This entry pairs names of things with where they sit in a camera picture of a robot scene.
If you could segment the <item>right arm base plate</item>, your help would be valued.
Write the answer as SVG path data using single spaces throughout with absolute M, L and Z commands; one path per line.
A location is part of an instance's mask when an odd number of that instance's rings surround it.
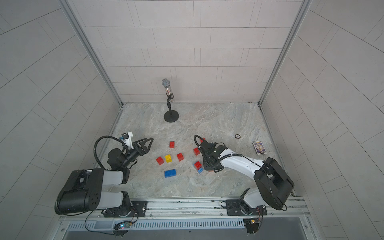
M 268 214 L 266 206 L 261 205 L 252 209 L 247 207 L 244 201 L 240 200 L 225 200 L 224 208 L 227 210 L 228 216 L 266 216 Z

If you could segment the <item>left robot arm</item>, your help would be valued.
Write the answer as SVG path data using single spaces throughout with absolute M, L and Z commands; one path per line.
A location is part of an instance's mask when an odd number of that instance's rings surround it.
M 101 163 L 98 154 L 98 143 L 104 139 L 119 142 L 122 149 L 115 148 L 108 154 L 110 169 Z M 137 158 L 149 153 L 153 138 L 144 138 L 133 142 L 130 133 L 121 138 L 102 136 L 97 139 L 93 153 L 99 168 L 72 171 L 55 202 L 58 215 L 77 216 L 94 210 L 102 210 L 105 218 L 126 217 L 134 212 L 127 192 L 104 192 L 107 186 L 126 184 L 131 168 Z

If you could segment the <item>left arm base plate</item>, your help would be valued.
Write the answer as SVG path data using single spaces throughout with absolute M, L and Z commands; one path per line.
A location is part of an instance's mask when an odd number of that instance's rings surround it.
M 145 216 L 147 206 L 147 201 L 131 201 L 120 207 L 102 210 L 102 215 L 105 218 L 141 218 Z

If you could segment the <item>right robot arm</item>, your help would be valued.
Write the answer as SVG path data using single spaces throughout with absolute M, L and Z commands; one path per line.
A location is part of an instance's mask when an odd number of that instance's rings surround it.
M 204 169 L 218 173 L 225 168 L 235 170 L 253 179 L 255 189 L 245 190 L 235 205 L 243 214 L 251 215 L 268 205 L 278 211 L 286 211 L 286 201 L 294 183 L 285 170 L 273 158 L 255 160 L 235 153 L 225 145 L 201 140 L 197 149 L 202 154 Z

